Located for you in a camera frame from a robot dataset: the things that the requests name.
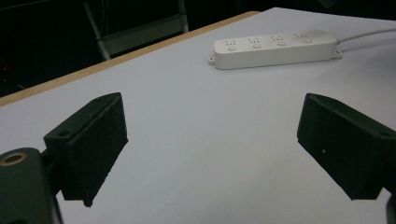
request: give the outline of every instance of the black plastic mount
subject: black plastic mount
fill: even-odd
[[[63,223],[55,195],[91,206],[128,142],[122,98],[96,98],[48,133],[47,149],[0,155],[0,223]]]
[[[350,199],[396,192],[396,132],[332,98],[308,93],[298,142]]]

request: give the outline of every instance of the dark background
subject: dark background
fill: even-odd
[[[0,97],[103,61],[83,1],[52,0],[12,7],[31,2],[34,1],[0,3]],[[103,24],[103,35],[178,13],[177,0],[88,2],[98,25]],[[189,28],[194,30],[246,11],[271,7],[396,20],[396,9],[391,2],[340,0],[325,8],[318,0],[185,0],[185,6]],[[107,20],[101,23],[104,13]]]

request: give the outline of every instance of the screw hole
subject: screw hole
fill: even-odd
[[[26,153],[16,152],[16,153],[10,154],[10,155],[4,157],[2,160],[0,160],[0,165],[1,166],[14,165],[14,164],[20,163],[21,161],[26,159],[26,157],[27,157]]]
[[[58,133],[58,136],[60,136],[60,137],[65,137],[65,136],[67,136],[67,135],[69,135],[69,134],[70,134],[69,131],[63,131],[63,132]]]
[[[379,132],[379,134],[381,134],[384,137],[392,137],[390,133],[386,133],[386,132]]]
[[[17,220],[11,221],[9,224],[27,224],[27,221],[24,219],[17,219]]]

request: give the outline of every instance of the electrical outlet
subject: electrical outlet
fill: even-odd
[[[235,69],[324,61],[341,57],[337,44],[337,38],[319,30],[218,40],[208,62],[218,69]]]

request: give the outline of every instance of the mounting hole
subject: mounting hole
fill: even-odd
[[[215,57],[214,56],[210,56],[207,58],[207,62],[211,65],[215,64]]]
[[[392,137],[390,133],[386,133],[386,132],[379,132],[379,134],[381,134],[384,137]]]
[[[65,137],[65,136],[67,136],[67,135],[69,135],[69,134],[70,134],[69,131],[63,131],[63,132],[58,133],[58,136],[60,136],[60,137]]]
[[[17,219],[17,220],[9,222],[8,224],[28,224],[28,223],[24,219]]]
[[[24,152],[16,152],[7,155],[2,160],[0,160],[0,166],[11,166],[20,163],[27,158],[27,154]]]

